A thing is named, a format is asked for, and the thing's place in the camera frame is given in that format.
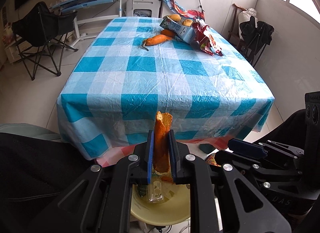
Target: blue desk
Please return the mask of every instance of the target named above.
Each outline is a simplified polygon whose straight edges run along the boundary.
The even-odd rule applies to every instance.
[[[101,21],[101,20],[112,20],[117,17],[121,17],[122,16],[122,0],[66,0],[52,6],[50,10],[51,11],[59,10],[62,14],[66,14],[70,11],[75,11],[81,8],[89,8],[91,6],[104,4],[104,3],[111,3],[115,1],[119,1],[119,15],[94,17],[90,19],[83,19],[80,21],[78,21],[77,18],[74,19],[76,40],[71,44],[71,47],[73,47],[80,40],[97,37],[96,35],[87,36],[86,33],[83,33],[82,35],[80,35],[79,28],[78,28],[79,24],[84,24],[84,23],[94,22],[94,21]]]

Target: table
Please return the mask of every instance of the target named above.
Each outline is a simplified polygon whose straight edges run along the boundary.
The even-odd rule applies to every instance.
[[[64,2],[60,2],[52,6],[50,10],[51,11],[59,10],[62,14],[66,14],[70,11],[75,11],[81,8],[89,8],[91,6],[95,6],[98,4],[111,3],[115,1],[117,0],[66,0]],[[78,21],[77,18],[75,18],[73,22],[75,26],[76,40],[71,44],[71,47],[74,47],[79,42],[79,40],[92,39],[97,37],[96,35],[87,36],[85,33],[80,35],[79,28],[78,28],[79,24],[84,24],[84,23],[94,22],[94,21],[101,21],[101,20],[111,20],[121,16],[122,16],[122,0],[119,0],[119,15],[94,17],[90,19],[83,19],[80,21]]]
[[[146,141],[157,111],[173,115],[177,140],[225,149],[259,131],[274,97],[253,67],[212,30],[224,56],[170,40],[141,48],[162,19],[112,20],[92,42],[57,101],[62,138],[86,159],[114,164]]]

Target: blue and white checkered tablecloth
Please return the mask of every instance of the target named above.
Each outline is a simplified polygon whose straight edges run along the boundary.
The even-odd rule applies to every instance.
[[[264,124],[274,97],[236,49],[215,31],[224,56],[175,40],[142,49],[161,21],[112,20],[65,84],[59,130],[86,159],[146,141],[157,111],[173,115],[177,140],[243,139]]]

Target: orange carrot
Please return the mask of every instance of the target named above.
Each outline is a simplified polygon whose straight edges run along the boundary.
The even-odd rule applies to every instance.
[[[147,45],[147,46],[153,46],[153,45],[157,45],[157,44],[160,44],[160,43],[162,43],[162,42],[165,42],[166,40],[172,40],[172,38],[171,38],[171,37],[168,37],[168,36],[166,36],[166,35],[162,35],[162,34],[156,35],[156,36],[154,36],[154,37],[152,37],[152,38],[148,38],[148,39],[144,40],[144,41],[142,42],[142,48],[144,48],[144,49],[146,49],[147,51],[149,51],[149,50],[145,47],[145,45]]]
[[[175,35],[177,35],[174,31],[172,31],[172,30],[163,30],[163,31],[161,31],[160,32],[161,34],[163,34],[163,35],[166,35],[166,36],[168,36],[168,37],[174,37]]]

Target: folding chair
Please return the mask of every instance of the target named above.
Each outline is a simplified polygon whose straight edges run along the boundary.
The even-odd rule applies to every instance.
[[[12,23],[12,31],[14,34],[16,46],[18,48],[21,61],[26,67],[31,80],[35,79],[38,66],[55,74],[57,77],[60,76],[64,48],[78,51],[77,48],[72,48],[66,44],[68,33],[74,30],[73,20],[76,15],[77,12],[61,16],[55,15],[51,13],[47,5],[43,1],[41,1],[38,2],[23,19]],[[19,48],[19,44],[25,40],[29,42],[31,46],[21,51]],[[49,44],[54,45],[54,49],[52,52],[50,50]],[[38,47],[36,53],[28,52],[28,50],[30,50],[32,47]],[[58,67],[52,56],[57,47],[62,48],[60,63]],[[42,56],[49,56],[51,58],[56,72],[40,64]],[[34,63],[32,75],[25,63],[26,59]]]

